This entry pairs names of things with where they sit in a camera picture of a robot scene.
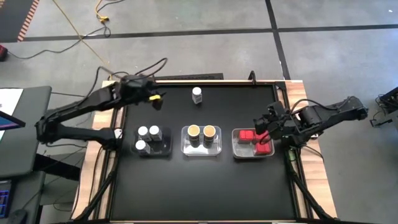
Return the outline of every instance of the black tray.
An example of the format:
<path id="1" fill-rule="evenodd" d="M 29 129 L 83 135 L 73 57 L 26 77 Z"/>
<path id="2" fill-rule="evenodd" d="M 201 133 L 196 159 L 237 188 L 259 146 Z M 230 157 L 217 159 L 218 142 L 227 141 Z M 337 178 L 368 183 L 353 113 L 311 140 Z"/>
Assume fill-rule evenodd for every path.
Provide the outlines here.
<path id="1" fill-rule="evenodd" d="M 203 103 L 192 101 L 200 86 Z M 162 110 L 150 105 L 128 106 L 123 148 L 111 194 L 114 221 L 291 220 L 297 215 L 294 189 L 287 177 L 284 152 L 266 159 L 236 160 L 231 148 L 235 128 L 253 126 L 277 100 L 274 84 L 161 84 L 166 91 Z M 187 157 L 180 149 L 186 125 L 217 125 L 223 150 L 217 157 Z M 169 127 L 173 152 L 169 157 L 141 158 L 129 150 L 139 126 Z"/>

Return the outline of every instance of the computer screen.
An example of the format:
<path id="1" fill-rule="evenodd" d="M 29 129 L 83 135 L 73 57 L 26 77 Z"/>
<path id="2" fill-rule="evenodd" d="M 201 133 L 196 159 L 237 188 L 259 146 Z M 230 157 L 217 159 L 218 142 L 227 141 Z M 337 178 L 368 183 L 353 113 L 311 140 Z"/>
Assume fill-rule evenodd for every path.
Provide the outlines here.
<path id="1" fill-rule="evenodd" d="M 25 122 L 0 111 L 0 131 L 22 128 L 24 126 Z"/>

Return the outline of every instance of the yellow cable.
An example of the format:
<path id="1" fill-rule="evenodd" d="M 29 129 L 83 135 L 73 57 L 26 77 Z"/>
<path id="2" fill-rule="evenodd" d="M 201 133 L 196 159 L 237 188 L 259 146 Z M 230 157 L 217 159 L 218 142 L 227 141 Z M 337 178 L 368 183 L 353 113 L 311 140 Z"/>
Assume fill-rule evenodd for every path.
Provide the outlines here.
<path id="1" fill-rule="evenodd" d="M 63 16 L 65 16 L 65 18 L 67 19 L 67 21 L 69 22 L 69 24 L 72 26 L 72 28 L 75 30 L 77 36 L 79 37 L 80 41 L 82 41 L 106 66 L 109 65 L 109 62 L 105 62 L 104 59 L 101 58 L 100 55 L 97 54 L 97 52 L 92 49 L 84 40 L 83 38 L 81 38 L 81 35 L 79 34 L 79 32 L 76 30 L 75 26 L 72 24 L 72 22 L 70 21 L 70 19 L 68 18 L 68 16 L 64 13 L 64 11 L 62 10 L 62 8 L 57 4 L 57 2 L 55 0 L 52 0 L 54 2 L 54 4 L 58 7 L 58 9 L 62 12 Z"/>
<path id="2" fill-rule="evenodd" d="M 99 1 L 98 1 L 97 5 L 96 5 L 95 8 L 94 8 L 94 11 L 95 11 L 95 14 L 99 17 L 99 21 L 102 22 L 102 23 L 104 23 L 104 22 L 106 22 L 106 21 L 109 20 L 109 17 L 108 17 L 108 16 L 101 16 L 101 15 L 98 13 L 97 8 L 98 8 L 98 6 L 101 4 L 101 2 L 102 2 L 102 0 L 99 0 Z"/>

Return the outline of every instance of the clear plastic tray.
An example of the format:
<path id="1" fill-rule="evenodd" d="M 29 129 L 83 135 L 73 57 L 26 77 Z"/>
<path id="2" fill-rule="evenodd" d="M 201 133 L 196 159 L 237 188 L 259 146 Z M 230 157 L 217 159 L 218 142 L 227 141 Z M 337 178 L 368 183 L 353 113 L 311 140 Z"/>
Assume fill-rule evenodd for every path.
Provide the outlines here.
<path id="1" fill-rule="evenodd" d="M 199 141 L 200 145 L 198 147 L 193 147 L 189 141 L 188 127 L 184 126 L 181 130 L 181 151 L 187 156 L 217 156 L 221 150 L 221 128 L 214 126 L 216 129 L 216 135 L 214 136 L 214 142 L 210 148 L 203 146 L 203 128 L 204 126 L 199 126 L 200 134 Z"/>
<path id="2" fill-rule="evenodd" d="M 237 159 L 250 159 L 250 158 L 264 158 L 264 157 L 269 157 L 274 155 L 275 149 L 274 149 L 274 140 L 271 140 L 271 153 L 268 155 L 261 155 L 261 156 L 255 156 L 254 155 L 254 144 L 253 143 L 248 143 L 248 144 L 240 144 L 238 143 L 239 140 L 239 131 L 240 130 L 253 130 L 255 131 L 254 128 L 236 128 L 232 130 L 232 150 L 234 152 L 234 157 Z"/>

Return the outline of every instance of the wooden table frame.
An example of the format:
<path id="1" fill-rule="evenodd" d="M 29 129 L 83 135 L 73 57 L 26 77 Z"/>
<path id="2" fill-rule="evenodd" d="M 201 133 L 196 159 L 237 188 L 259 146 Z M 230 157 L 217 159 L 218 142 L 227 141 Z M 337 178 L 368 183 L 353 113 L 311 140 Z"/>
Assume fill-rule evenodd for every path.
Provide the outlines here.
<path id="1" fill-rule="evenodd" d="M 251 80 L 159 80 L 157 83 L 251 83 Z M 300 100 L 307 98 L 305 93 L 304 84 L 301 80 L 258 80 L 258 83 L 275 83 L 275 82 L 285 82 L 287 98 L 289 100 L 289 105 L 292 105 Z M 113 81 L 103 81 L 103 87 L 112 84 Z M 277 91 L 279 100 L 282 101 L 282 91 Z M 300 102 L 297 105 L 297 109 L 307 106 L 306 101 Z M 118 111 L 116 117 L 116 127 L 121 126 L 122 110 Z M 97 111 L 93 121 L 93 129 L 108 128 L 110 127 L 112 120 L 113 110 L 108 111 Z M 318 152 L 320 152 L 319 144 L 317 140 L 311 140 L 308 145 Z M 79 192 L 76 194 L 75 199 L 75 211 L 73 212 L 72 218 L 76 218 L 83 211 L 83 209 L 88 205 L 90 197 L 93 198 L 98 190 L 101 171 L 104 164 L 105 151 L 100 149 L 100 144 L 97 142 L 89 142 L 86 156 L 83 163 L 80 176 L 80 188 Z M 108 170 L 106 175 L 110 172 L 112 164 L 114 162 L 115 152 L 112 152 L 108 161 Z M 322 158 L 313 152 L 302 150 L 301 161 L 303 167 L 303 174 L 307 183 L 307 188 L 316 199 L 316 201 L 323 207 L 323 209 L 332 217 L 337 217 L 335 206 L 330 192 L 330 187 L 328 183 L 328 178 L 326 176 L 325 166 L 323 165 Z M 293 162 L 295 169 L 297 168 L 297 163 Z M 298 207 L 300 209 L 301 217 L 307 217 L 305 209 L 305 201 L 300 189 L 295 186 L 295 191 L 298 199 Z M 109 187 L 104 193 L 99 207 L 98 218 L 105 218 L 106 207 L 109 202 Z"/>

